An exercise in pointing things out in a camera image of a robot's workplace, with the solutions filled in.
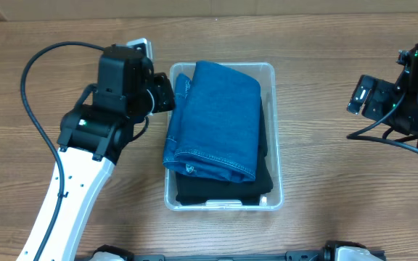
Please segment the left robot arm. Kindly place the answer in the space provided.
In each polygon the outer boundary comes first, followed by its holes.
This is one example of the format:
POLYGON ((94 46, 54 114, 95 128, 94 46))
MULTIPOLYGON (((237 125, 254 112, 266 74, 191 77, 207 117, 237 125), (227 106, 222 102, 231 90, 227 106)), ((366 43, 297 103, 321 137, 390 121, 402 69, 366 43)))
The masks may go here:
POLYGON ((125 45, 100 47, 98 78, 85 87, 60 123, 52 142, 33 114, 26 95, 30 68, 43 54, 67 46, 55 43, 33 55, 20 80, 20 95, 28 117, 54 156, 48 191, 19 260, 74 260, 95 201, 112 175, 122 150, 145 133, 149 116, 174 109, 171 82, 155 72, 152 44, 145 38, 125 45))

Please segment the blue denim jeans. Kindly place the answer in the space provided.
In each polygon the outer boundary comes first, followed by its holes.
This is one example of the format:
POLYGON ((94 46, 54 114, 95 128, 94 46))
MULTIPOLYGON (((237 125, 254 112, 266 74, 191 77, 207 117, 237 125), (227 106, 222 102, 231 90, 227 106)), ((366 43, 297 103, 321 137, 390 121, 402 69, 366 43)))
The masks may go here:
POLYGON ((163 165, 197 178, 242 183, 257 169, 261 86, 237 70, 200 61, 175 82, 163 165))

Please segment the black cloth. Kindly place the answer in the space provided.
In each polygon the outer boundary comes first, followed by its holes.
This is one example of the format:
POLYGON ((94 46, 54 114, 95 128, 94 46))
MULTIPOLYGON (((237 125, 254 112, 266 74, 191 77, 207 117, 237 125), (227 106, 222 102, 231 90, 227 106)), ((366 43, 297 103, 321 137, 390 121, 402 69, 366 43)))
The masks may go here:
POLYGON ((260 108, 257 170, 254 181, 233 183, 210 178, 197 178, 176 173, 176 201, 182 205, 203 204, 208 200, 240 200, 243 205, 259 205, 261 196, 274 187, 266 165, 266 138, 263 105, 260 108))

